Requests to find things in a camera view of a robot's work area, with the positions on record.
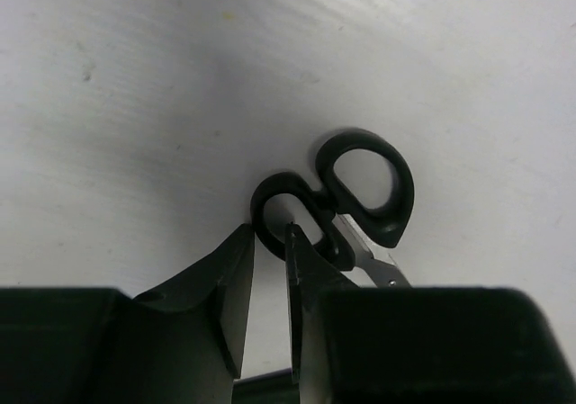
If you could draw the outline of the black handled scissors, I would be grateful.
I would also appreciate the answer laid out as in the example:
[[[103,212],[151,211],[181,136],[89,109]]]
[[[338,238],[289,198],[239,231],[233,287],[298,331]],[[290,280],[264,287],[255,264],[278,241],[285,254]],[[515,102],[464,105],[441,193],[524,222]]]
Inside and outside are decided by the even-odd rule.
[[[284,257],[288,219],[272,219],[268,205],[292,198],[318,229],[312,246],[329,264],[341,272],[360,268],[378,287],[408,286],[392,258],[377,252],[398,246],[413,211],[413,176],[401,153],[368,130],[342,130],[319,147],[313,167],[319,189],[293,171],[281,171],[254,191],[250,214],[262,244]]]

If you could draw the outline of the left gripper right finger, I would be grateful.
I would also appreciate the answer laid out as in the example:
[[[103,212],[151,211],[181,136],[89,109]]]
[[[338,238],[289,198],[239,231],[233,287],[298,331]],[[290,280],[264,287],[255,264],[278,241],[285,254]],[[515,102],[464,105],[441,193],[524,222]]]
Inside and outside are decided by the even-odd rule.
[[[367,292],[313,248],[302,228],[285,229],[292,377],[301,403],[367,403],[364,350]]]

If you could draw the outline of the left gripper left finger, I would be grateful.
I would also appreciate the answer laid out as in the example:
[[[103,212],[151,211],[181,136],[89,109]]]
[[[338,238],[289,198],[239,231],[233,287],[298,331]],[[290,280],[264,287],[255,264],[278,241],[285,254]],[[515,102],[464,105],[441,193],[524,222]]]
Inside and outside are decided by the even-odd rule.
[[[209,255],[143,292],[137,398],[228,403],[245,351],[255,236],[237,227]]]

